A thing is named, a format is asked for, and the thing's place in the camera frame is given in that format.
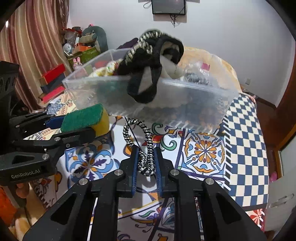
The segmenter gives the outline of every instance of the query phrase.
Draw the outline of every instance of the wooden door frame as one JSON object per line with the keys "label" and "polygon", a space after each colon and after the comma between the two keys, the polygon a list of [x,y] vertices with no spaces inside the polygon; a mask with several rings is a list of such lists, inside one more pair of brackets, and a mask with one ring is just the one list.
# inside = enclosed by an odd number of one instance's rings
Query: wooden door frame
{"label": "wooden door frame", "polygon": [[288,135],[274,148],[274,155],[276,160],[276,171],[278,178],[283,176],[283,167],[281,162],[280,152],[290,143],[290,141],[296,136],[296,124],[293,126],[292,130]]}

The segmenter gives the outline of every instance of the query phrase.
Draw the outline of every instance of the clear plastic container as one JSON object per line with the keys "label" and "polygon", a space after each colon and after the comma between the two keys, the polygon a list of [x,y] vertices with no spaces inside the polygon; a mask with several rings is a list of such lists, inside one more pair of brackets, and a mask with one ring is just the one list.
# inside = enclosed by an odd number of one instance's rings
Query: clear plastic container
{"label": "clear plastic container", "polygon": [[127,94],[129,76],[88,77],[92,70],[106,66],[109,61],[124,58],[128,50],[104,52],[63,80],[78,109],[102,103],[112,115],[213,133],[233,98],[238,96],[231,80],[227,80],[227,74],[222,76],[223,67],[217,71],[218,63],[211,74],[218,80],[224,78],[219,87],[159,79],[157,95],[149,104],[137,103]]}

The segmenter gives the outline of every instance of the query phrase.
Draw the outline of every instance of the blue gripper pad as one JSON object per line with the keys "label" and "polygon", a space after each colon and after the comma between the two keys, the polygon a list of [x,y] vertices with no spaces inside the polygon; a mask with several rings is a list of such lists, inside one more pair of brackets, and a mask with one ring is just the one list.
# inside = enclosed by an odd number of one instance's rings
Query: blue gripper pad
{"label": "blue gripper pad", "polygon": [[46,123],[46,127],[52,130],[61,128],[64,117],[65,115],[50,118],[50,120]]}
{"label": "blue gripper pad", "polygon": [[155,148],[154,148],[154,162],[155,162],[155,177],[156,177],[157,192],[159,193],[160,196],[162,196],[163,184],[162,184],[161,172],[160,172],[158,157],[157,157]]}
{"label": "blue gripper pad", "polygon": [[139,161],[139,149],[137,148],[136,151],[136,157],[135,157],[135,163],[133,165],[133,176],[132,176],[132,195],[134,196],[137,190],[137,174],[138,174],[138,169],[137,169],[137,165],[138,165],[138,161]]}

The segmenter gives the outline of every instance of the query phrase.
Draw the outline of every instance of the white wall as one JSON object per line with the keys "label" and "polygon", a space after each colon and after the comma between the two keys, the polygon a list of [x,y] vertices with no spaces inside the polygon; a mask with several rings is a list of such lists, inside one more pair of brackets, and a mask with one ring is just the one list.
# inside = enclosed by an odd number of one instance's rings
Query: white wall
{"label": "white wall", "polygon": [[74,25],[72,24],[72,20],[71,20],[70,13],[69,13],[69,18],[68,18],[68,24],[67,24],[67,27],[68,27],[68,28],[72,28],[72,27],[74,27]]}
{"label": "white wall", "polygon": [[281,151],[281,164],[283,175],[296,167],[296,137],[294,137],[289,144]]}
{"label": "white wall", "polygon": [[187,2],[186,17],[173,27],[168,16],[153,16],[143,0],[70,1],[73,26],[102,27],[109,49],[146,29],[158,28],[179,38],[185,46],[205,49],[230,63],[239,81],[251,79],[248,89],[277,104],[291,66],[295,41],[276,11],[265,0],[200,0]]}

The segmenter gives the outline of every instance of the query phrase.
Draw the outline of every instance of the curtain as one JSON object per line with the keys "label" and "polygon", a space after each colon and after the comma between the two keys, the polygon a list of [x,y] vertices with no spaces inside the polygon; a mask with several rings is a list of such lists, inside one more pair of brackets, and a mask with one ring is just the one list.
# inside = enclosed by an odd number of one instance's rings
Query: curtain
{"label": "curtain", "polygon": [[69,0],[26,0],[0,32],[0,60],[20,65],[15,91],[30,110],[40,109],[38,79],[64,64],[60,32],[67,26]]}

